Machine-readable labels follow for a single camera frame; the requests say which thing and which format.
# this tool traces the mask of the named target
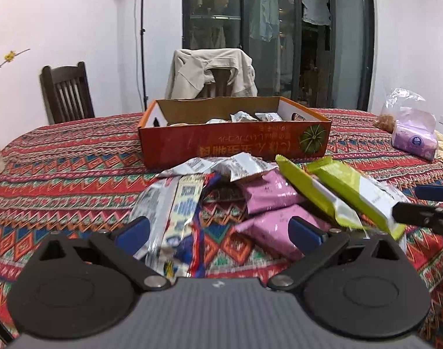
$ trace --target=blue gripper pad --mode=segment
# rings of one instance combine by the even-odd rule
[[[443,202],[443,186],[418,185],[415,187],[415,196],[420,200]]]
[[[139,216],[118,232],[115,244],[126,253],[134,256],[149,240],[149,236],[150,221],[145,216]]]
[[[311,225],[299,216],[293,216],[289,220],[287,233],[292,243],[305,256],[314,251],[318,246],[322,245],[328,237],[325,231]]]

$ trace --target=purple tissue package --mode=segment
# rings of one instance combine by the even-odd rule
[[[394,126],[393,147],[432,161],[438,148],[435,126],[436,118],[433,114],[402,107]]]

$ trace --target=green snack package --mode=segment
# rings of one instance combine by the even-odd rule
[[[364,229],[359,216],[351,207],[320,182],[310,177],[299,166],[281,155],[276,155],[276,163],[281,174],[321,211],[333,218],[336,223],[342,227]]]
[[[309,173],[316,175],[347,203],[365,214],[380,230],[394,239],[404,233],[404,225],[396,223],[392,217],[393,206],[398,201],[357,170],[330,156],[306,166]]]

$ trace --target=black pole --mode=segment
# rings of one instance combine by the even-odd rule
[[[142,68],[142,94],[144,96],[145,111],[147,110],[147,93],[145,92],[144,33],[144,0],[140,0],[140,64]]]

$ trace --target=beige jacket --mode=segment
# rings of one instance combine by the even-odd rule
[[[194,99],[204,84],[214,83],[211,68],[229,68],[233,97],[255,97],[252,59],[237,48],[217,50],[176,50],[166,86],[166,99]]]

